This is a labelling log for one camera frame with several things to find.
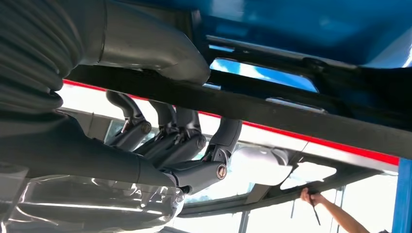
flexible hose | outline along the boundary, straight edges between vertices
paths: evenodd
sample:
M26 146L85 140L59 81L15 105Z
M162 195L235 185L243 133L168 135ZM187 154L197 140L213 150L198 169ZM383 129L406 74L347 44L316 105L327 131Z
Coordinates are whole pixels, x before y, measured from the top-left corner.
M70 18L53 0L2 0L0 25L0 110L61 107L56 91L82 55Z

bolt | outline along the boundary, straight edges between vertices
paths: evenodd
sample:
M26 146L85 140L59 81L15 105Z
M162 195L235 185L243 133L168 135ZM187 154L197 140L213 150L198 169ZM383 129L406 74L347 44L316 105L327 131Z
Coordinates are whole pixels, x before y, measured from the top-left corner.
M182 201L183 201L183 198L182 198L182 197L176 197L176 202L177 202L177 203L182 202Z
M203 149L203 147L206 146L206 138L202 136L199 139L197 139L196 145L197 145L197 148Z
M141 126L142 133L148 134L150 133L151 130L152 130L152 125L149 122L142 123L142 126Z
M226 166L225 166L225 165L219 166L216 173L217 173L217 175L218 175L218 178L219 178L220 180L222 180L222 179L226 176L226 174L227 174Z

window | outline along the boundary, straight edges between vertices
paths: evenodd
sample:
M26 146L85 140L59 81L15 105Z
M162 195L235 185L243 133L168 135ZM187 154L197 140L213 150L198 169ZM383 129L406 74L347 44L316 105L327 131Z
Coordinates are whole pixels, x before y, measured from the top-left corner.
M210 65L210 68L214 70L239 74L250 78L291 86L311 92L318 92L313 83L309 79L302 76L284 73L273 69L257 67L249 64L224 59L214 60L213 63Z
M376 175L348 184L343 209L369 232L392 232L397 176ZM346 231L339 228L339 233Z
M334 202L336 190L323 192L329 201ZM308 203L297 199L278 205L272 205L252 210L249 214L246 233L255 233L270 230L270 232L297 233L317 232L329 233L332 217L322 207L317 206L316 211L321 222L318 225L313 208Z
M280 189L301 186L313 181L323 181L324 178L336 173L336 169L310 162L298 163L298 167L283 182Z
M172 227L189 233L238 233L242 213L176 218Z

black metal beam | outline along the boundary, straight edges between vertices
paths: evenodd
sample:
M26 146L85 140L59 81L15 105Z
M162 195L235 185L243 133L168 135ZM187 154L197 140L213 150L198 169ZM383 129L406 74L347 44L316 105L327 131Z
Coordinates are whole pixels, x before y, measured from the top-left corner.
M212 70L208 83L219 85L230 92L246 94L261 99L283 98L296 103L320 107L331 114L340 115L342 117L349 116L343 115L342 113L345 111L340 111L338 108L339 106L346 106L353 112L354 116L369 118L369 120L372 120L372 123L404 130L412 129L410 124L411 118L400 113L358 105L356 103L347 103L336 97L313 93L264 80Z
M412 158L411 132L176 82L159 77L155 72L79 66L67 79L357 148Z

blue vehicle lift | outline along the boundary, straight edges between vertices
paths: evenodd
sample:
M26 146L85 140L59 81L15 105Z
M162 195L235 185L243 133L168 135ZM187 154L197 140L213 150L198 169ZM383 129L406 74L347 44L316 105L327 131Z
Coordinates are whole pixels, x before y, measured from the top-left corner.
M412 232L412 160L400 159L392 232Z

